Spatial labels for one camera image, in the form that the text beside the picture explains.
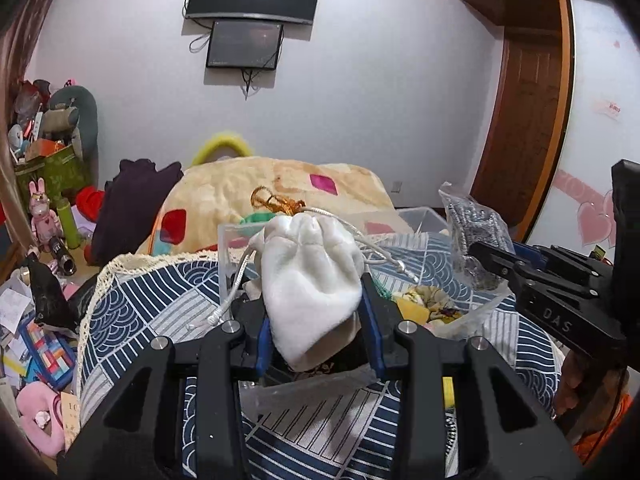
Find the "right hand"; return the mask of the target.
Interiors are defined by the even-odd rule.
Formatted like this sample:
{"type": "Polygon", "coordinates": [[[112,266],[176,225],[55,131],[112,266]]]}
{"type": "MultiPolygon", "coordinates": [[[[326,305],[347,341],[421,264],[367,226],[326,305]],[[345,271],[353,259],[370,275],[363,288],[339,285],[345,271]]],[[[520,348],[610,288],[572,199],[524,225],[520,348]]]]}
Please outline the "right hand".
{"type": "MultiPolygon", "coordinates": [[[[555,413],[562,415],[585,399],[585,395],[578,391],[584,382],[586,374],[592,369],[592,363],[579,353],[570,350],[562,365],[559,389],[554,399],[555,413]]],[[[622,373],[618,370],[608,370],[602,379],[598,391],[594,394],[589,408],[597,413],[610,408],[616,397],[618,381],[622,373]]]]}

